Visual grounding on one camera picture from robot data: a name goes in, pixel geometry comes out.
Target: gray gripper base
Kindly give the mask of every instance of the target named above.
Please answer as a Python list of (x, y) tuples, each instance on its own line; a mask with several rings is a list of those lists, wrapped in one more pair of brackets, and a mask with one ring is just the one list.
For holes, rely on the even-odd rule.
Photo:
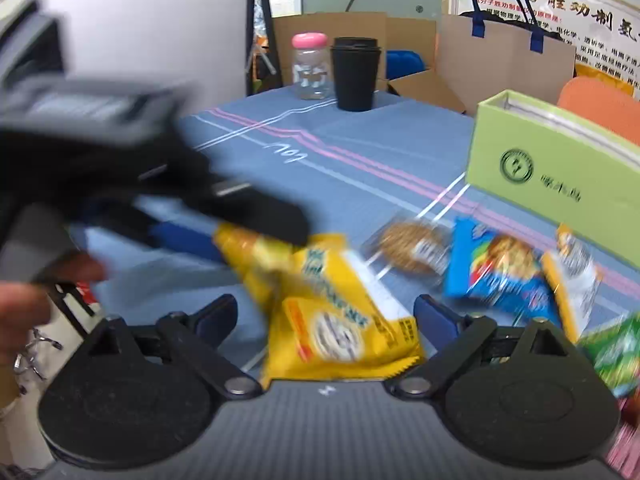
[(58, 463), (43, 480), (618, 480), (599, 460), (524, 470), (469, 451), (423, 402), (378, 382), (276, 381), (254, 400), (229, 402), (190, 448), (135, 470)]

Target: black circular logo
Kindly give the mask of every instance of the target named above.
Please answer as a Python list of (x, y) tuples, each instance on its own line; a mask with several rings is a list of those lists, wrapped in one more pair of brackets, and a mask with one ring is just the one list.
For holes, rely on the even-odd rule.
[(500, 172), (510, 182), (522, 184), (533, 175), (533, 160), (522, 150), (509, 150), (500, 159)]

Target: brown shopping bag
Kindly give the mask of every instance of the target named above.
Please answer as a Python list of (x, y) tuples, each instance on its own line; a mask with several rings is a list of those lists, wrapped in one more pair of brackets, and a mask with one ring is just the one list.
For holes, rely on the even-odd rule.
[(556, 104), (574, 76), (575, 47), (538, 26), (529, 0), (525, 23), (505, 22), (472, 1), (472, 16), (442, 17), (436, 54), (436, 71), (467, 113), (475, 115), (480, 101), (507, 89)]

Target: table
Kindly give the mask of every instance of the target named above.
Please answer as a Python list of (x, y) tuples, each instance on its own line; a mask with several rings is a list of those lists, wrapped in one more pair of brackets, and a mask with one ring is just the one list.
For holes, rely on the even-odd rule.
[[(474, 120), (443, 108), (377, 92), (374, 108), (338, 110), (333, 99), (297, 99), (289, 88), (258, 94), (186, 117), (188, 144), (214, 160), (216, 170), (244, 176), (261, 187), (307, 204), (317, 232), (343, 232), (355, 248), (398, 213), (438, 219), (451, 226), (473, 215), (529, 241), (555, 246), (556, 226), (465, 183)], [(185, 211), (173, 200), (142, 198), (139, 206), (159, 219), (209, 233), (216, 222)], [(226, 267), (192, 256), (150, 250), (98, 228), (86, 232), (88, 249), (102, 258), (112, 278), (96, 286), (107, 313), (129, 324), (148, 324), (175, 310), (199, 310), (225, 292), (239, 304), (238, 326), (220, 351), (257, 373), (266, 341), (265, 323)], [(640, 308), (640, 272), (599, 248), (605, 271), (589, 328)], [(412, 312), (415, 298), (437, 290), (418, 279), (371, 264), (389, 290)], [(472, 301), (446, 303), (477, 312)], [(492, 310), (499, 323), (510, 317)]]

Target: cardboard flap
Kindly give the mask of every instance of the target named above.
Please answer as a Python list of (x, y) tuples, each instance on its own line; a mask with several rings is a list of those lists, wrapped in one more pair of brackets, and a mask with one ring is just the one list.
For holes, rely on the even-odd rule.
[(344, 36), (358, 38), (376, 38), (382, 49), (378, 65), (378, 79), (386, 77), (386, 14), (384, 12), (316, 12), (299, 16), (283, 16), (273, 20), (278, 46), (278, 58), (282, 69), (284, 84), (291, 84), (291, 66), (293, 47), (291, 38), (301, 32), (323, 32), (334, 38)]
[(402, 97), (409, 97), (454, 112), (464, 113), (465, 105), (434, 70), (406, 75), (389, 81), (389, 86)]
[(427, 68), (436, 63), (436, 22), (416, 18), (386, 19), (386, 48), (388, 50), (413, 50), (418, 53)]

